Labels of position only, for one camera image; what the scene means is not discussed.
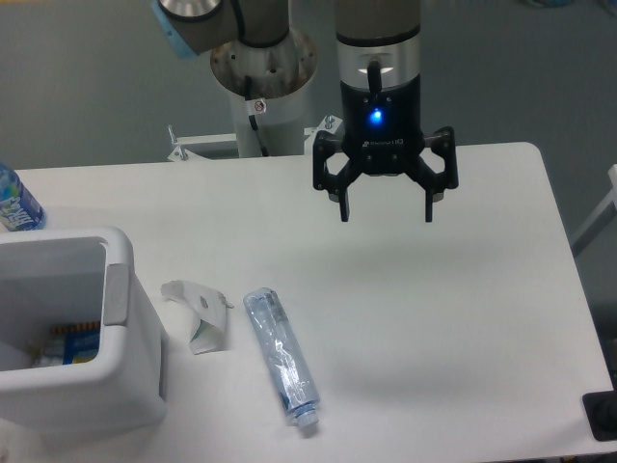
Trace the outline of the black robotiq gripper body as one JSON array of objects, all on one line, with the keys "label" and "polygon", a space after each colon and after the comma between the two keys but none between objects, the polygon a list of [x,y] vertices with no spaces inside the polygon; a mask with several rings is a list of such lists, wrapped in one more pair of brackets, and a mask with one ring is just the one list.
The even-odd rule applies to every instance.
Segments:
[{"label": "black robotiq gripper body", "polygon": [[340,84],[344,135],[342,150],[352,169],[370,176],[397,176],[423,149],[420,80],[378,94]]}]

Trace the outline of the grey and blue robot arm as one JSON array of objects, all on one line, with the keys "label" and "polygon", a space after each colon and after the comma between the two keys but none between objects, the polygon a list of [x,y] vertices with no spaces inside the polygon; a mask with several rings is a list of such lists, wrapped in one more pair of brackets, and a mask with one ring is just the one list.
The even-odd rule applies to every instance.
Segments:
[{"label": "grey and blue robot arm", "polygon": [[[209,53],[217,80],[244,103],[257,152],[274,149],[266,134],[268,102],[304,87],[316,64],[309,40],[290,23],[285,1],[155,1],[151,5],[175,53]],[[406,175],[432,206],[459,184],[454,131],[420,128],[417,1],[337,1],[336,49],[343,134],[320,131],[313,143],[313,185],[342,218],[360,176]]]}]

